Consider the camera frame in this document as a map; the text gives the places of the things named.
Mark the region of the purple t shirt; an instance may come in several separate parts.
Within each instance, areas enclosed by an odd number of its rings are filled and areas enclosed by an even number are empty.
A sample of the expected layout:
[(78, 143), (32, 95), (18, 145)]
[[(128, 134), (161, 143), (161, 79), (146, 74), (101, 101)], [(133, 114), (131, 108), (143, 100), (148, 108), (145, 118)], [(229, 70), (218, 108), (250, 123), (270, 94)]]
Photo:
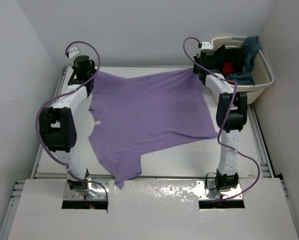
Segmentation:
[(133, 78), (99, 72), (89, 112), (89, 142), (119, 188), (142, 173), (143, 154), (217, 137), (191, 69)]

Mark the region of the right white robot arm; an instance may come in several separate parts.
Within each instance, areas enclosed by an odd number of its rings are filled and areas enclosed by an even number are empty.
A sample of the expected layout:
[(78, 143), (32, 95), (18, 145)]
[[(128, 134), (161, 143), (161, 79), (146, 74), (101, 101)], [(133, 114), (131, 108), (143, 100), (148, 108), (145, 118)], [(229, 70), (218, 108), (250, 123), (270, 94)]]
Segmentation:
[(230, 83), (220, 73), (208, 68), (215, 65), (210, 42), (198, 43), (199, 53), (194, 57), (194, 72), (210, 91), (218, 95), (216, 123), (219, 127), (217, 141), (221, 145), (220, 160), (216, 169), (213, 190), (218, 192), (235, 189), (239, 183), (237, 169), (238, 141), (247, 123), (247, 95), (237, 92), (237, 84)]

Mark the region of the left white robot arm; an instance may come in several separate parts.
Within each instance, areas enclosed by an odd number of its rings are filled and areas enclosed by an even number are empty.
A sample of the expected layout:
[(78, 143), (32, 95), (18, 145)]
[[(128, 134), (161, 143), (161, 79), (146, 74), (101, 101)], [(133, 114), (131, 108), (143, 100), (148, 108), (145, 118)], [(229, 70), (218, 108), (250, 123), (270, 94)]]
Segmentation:
[(92, 180), (75, 149), (78, 135), (73, 114), (91, 95), (98, 70), (95, 62), (75, 46), (66, 56), (73, 61), (67, 90), (41, 108), (36, 129), (46, 153), (65, 168), (69, 188), (82, 193), (91, 189)]

